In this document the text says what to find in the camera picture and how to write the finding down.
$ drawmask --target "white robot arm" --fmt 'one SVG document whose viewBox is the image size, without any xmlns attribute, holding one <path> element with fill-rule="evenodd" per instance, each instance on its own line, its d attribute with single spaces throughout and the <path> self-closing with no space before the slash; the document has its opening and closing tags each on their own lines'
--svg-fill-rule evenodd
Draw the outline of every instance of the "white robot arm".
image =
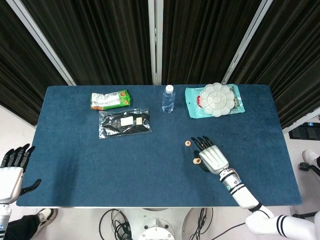
<svg viewBox="0 0 320 240">
<path fill-rule="evenodd" d="M 191 139 L 201 150 L 194 152 L 195 157 L 201 159 L 200 164 L 203 163 L 200 167 L 206 172 L 219 175 L 220 181 L 239 206 L 252 212 L 245 219 L 245 224 L 252 233 L 280 235 L 292 240 L 320 240 L 320 212 L 315 216 L 315 224 L 292 216 L 274 216 L 251 194 L 237 172 L 229 168 L 228 160 L 208 137 Z"/>
<path fill-rule="evenodd" d="M 5 237 L 8 227 L 11 215 L 9 204 L 19 196 L 35 190 L 41 183 L 41 179 L 38 179 L 32 186 L 21 189 L 29 157 L 35 149 L 33 146 L 27 150 L 29 146 L 26 144 L 16 150 L 9 150 L 0 165 L 0 240 Z"/>
</svg>

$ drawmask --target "plastic bottle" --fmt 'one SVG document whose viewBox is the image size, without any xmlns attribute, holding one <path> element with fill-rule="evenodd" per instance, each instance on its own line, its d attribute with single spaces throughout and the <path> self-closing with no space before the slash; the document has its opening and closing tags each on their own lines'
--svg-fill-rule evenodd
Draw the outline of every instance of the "plastic bottle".
<svg viewBox="0 0 320 240">
<path fill-rule="evenodd" d="M 174 92 L 174 86 L 167 85 L 162 97 L 162 110 L 165 113 L 169 114 L 174 110 L 175 96 L 176 93 Z"/>
</svg>

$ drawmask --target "blue felt tablecloth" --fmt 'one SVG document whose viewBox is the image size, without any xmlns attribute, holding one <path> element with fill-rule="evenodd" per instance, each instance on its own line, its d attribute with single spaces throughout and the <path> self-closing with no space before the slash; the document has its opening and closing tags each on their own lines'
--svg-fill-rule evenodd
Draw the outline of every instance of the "blue felt tablecloth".
<svg viewBox="0 0 320 240">
<path fill-rule="evenodd" d="M 41 178 L 20 206 L 237 206 L 219 176 L 193 164 L 185 146 L 206 135 L 264 205 L 298 205 L 301 196 L 270 88 L 239 85 L 245 113 L 191 119 L 186 87 L 176 85 L 174 111 L 162 112 L 165 86 L 51 86 L 47 89 L 23 186 Z M 133 105 L 149 108 L 151 133 L 99 139 L 91 93 L 128 89 Z"/>
</svg>

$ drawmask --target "floor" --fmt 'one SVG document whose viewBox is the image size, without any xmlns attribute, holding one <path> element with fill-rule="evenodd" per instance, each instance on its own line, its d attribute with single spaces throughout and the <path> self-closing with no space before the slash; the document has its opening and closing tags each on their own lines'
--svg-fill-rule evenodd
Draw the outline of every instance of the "floor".
<svg viewBox="0 0 320 240">
<path fill-rule="evenodd" d="M 31 143 L 35 128 L 20 120 L 15 115 L 0 107 L 0 156 L 7 150 Z M 290 215 L 291 213 L 309 213 L 320 210 L 320 188 L 313 188 L 319 185 L 317 179 L 310 172 L 298 170 L 298 164 L 302 161 L 302 152 L 305 149 L 313 149 L 320 154 L 320 141 L 292 140 L 288 134 L 284 135 L 289 155 L 292 162 L 294 174 L 302 196 L 302 205 L 299 206 L 273 206 L 270 210 L 275 215 Z M 19 207 L 11 205 L 11 221 L 19 219 L 23 215 L 35 214 L 35 208 Z M 34 240 L 100 240 L 98 224 L 106 209 L 83 209 L 83 208 L 62 208 L 56 220 L 43 229 Z M 200 209 L 194 208 L 190 211 L 184 222 L 182 239 L 186 240 L 195 230 Z M 211 240 L 226 229 L 243 223 L 249 215 L 249 211 L 240 207 L 215 207 L 214 218 L 210 229 L 201 236 L 202 240 Z M 102 235 L 105 239 L 113 240 L 114 236 L 108 219 L 102 222 Z M 245 225 L 232 229 L 218 238 L 219 240 L 280 240 L 278 236 L 254 235 L 249 232 Z"/>
</svg>

